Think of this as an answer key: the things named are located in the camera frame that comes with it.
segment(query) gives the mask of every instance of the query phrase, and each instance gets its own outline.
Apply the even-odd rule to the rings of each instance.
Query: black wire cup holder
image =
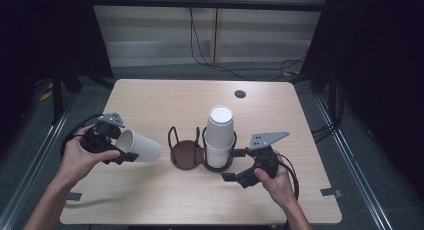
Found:
[[[177,144],[172,146],[171,143],[171,133],[174,131],[175,138],[177,140]],[[203,140],[203,148],[199,145],[200,138],[200,129],[196,128],[196,139],[194,141],[191,140],[183,140],[179,141],[177,129],[175,126],[172,126],[168,132],[168,146],[171,150],[171,162],[175,167],[181,170],[191,170],[197,167],[199,164],[203,164],[203,166],[212,172],[222,172],[227,170],[231,164],[233,163],[233,156],[231,154],[231,150],[234,149],[237,143],[237,134],[234,131],[234,143],[230,149],[230,155],[228,156],[227,163],[225,166],[221,168],[211,167],[207,161],[206,154],[206,140],[205,140],[205,132],[206,127],[202,131],[202,140]]]

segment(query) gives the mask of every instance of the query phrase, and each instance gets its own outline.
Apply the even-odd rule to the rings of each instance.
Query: wire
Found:
[[[346,94],[343,91],[339,82],[337,82],[336,91],[337,91],[336,94],[337,94],[337,105],[338,105],[336,117],[335,117],[332,124],[325,125],[325,126],[322,126],[322,127],[318,128],[314,131],[311,131],[312,134],[314,135],[313,136],[314,139],[318,138],[318,139],[315,140],[315,143],[321,142],[323,139],[325,139],[326,137],[328,137],[329,135],[334,133],[334,131],[336,131],[340,127],[340,123],[341,123],[342,118],[343,118],[343,111],[344,111]]]
[[[294,170],[293,164],[290,162],[290,160],[289,160],[286,156],[281,155],[281,154],[277,154],[277,156],[280,156],[280,157],[283,157],[284,159],[286,159],[286,161],[290,164],[290,167],[291,167],[291,169],[292,169],[292,171],[293,171],[294,176],[296,177],[296,176],[297,176],[297,175],[296,175],[296,171]]]
[[[283,75],[283,70],[284,70],[284,69],[287,69],[287,68],[289,68],[289,67],[292,67],[292,66],[294,66],[295,64],[297,64],[297,63],[299,63],[299,62],[304,62],[304,60],[303,60],[303,59],[306,57],[306,55],[305,55],[305,56],[302,56],[302,57],[300,57],[300,58],[298,58],[298,59],[289,59],[289,60],[285,60],[285,61],[283,61],[283,62],[281,63],[280,67],[278,67],[278,68],[260,68],[260,67],[258,67],[258,68],[236,68],[236,69],[227,69],[227,68],[222,67],[222,66],[219,66],[219,65],[210,64],[210,63],[208,63],[208,62],[206,61],[206,59],[205,59],[205,57],[204,57],[204,55],[203,55],[202,49],[201,49],[201,47],[200,47],[199,37],[198,37],[198,35],[197,35],[196,26],[195,26],[195,24],[194,24],[194,19],[193,19],[193,10],[192,10],[192,8],[189,8],[189,12],[190,12],[190,25],[191,25],[191,27],[190,27],[190,47],[191,47],[191,56],[192,56],[192,58],[193,58],[193,59],[194,59],[194,60],[195,60],[198,64],[200,64],[200,65],[202,65],[202,66],[210,67],[210,68],[212,68],[212,69],[214,69],[214,70],[216,70],[216,71],[218,71],[218,72],[230,73],[230,74],[233,74],[234,76],[237,76],[237,77],[242,78],[242,79],[247,80],[247,81],[255,81],[255,80],[254,80],[254,79],[247,78],[247,77],[245,77],[245,76],[242,76],[242,75],[240,75],[240,74],[238,74],[238,73],[235,73],[235,71],[250,71],[250,70],[280,71],[280,72],[279,72],[279,74],[278,74],[276,77],[271,78],[271,79],[269,79],[269,80],[268,80],[269,82],[272,82],[272,81],[275,81],[275,80],[279,79],[279,78]],[[193,32],[194,32],[194,35],[195,35],[195,38],[196,38],[197,48],[199,49],[199,53],[200,53],[200,56],[201,56],[201,58],[202,58],[203,62],[200,62],[200,61],[199,61],[199,60],[198,60],[198,59],[194,56],[194,49],[193,49]],[[289,64],[288,66],[284,66],[284,64],[286,64],[287,62],[293,62],[293,63],[292,63],[292,64]]]
[[[78,125],[76,125],[69,133],[68,133],[68,135],[66,135],[66,137],[62,140],[62,146],[61,146],[61,148],[60,148],[60,158],[63,158],[63,154],[65,153],[65,147],[66,147],[66,143],[69,141],[69,140],[71,140],[72,138],[74,138],[75,136],[77,136],[77,135],[74,135],[75,134],[75,132],[78,130],[78,129],[80,129],[80,128],[82,128],[88,121],[90,121],[91,119],[93,119],[93,118],[96,118],[96,117],[100,117],[100,116],[103,116],[103,114],[102,113],[98,113],[98,114],[94,114],[94,115],[92,115],[92,116],[90,116],[90,117],[88,117],[88,118],[86,118],[86,119],[84,119],[84,120],[82,120]]]

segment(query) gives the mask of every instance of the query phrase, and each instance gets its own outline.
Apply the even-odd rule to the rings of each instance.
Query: small round hole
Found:
[[[238,98],[244,98],[244,97],[246,97],[246,92],[245,92],[245,91],[243,91],[243,90],[237,90],[237,91],[234,93],[234,95],[236,95],[236,97],[238,97]]]

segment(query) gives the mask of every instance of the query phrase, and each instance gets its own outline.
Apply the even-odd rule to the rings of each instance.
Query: white paper cup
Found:
[[[216,149],[226,149],[234,142],[234,117],[231,108],[217,105],[209,112],[205,139]]]
[[[135,162],[155,162],[162,153],[159,143],[140,135],[133,130],[125,130],[116,140],[115,146],[124,152],[138,154]]]
[[[208,142],[206,142],[206,160],[207,164],[213,168],[222,168],[227,164],[228,157],[230,156],[230,147],[225,149],[216,149],[211,147]]]

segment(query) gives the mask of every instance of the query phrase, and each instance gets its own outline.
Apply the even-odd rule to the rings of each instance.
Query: person's left hand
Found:
[[[81,147],[81,135],[84,135],[91,126],[81,128],[76,137],[66,143],[65,152],[62,158],[57,176],[65,181],[70,188],[74,187],[78,181],[83,179],[93,169],[93,167],[102,161],[111,160],[119,157],[117,150],[109,150],[102,153],[90,153]]]

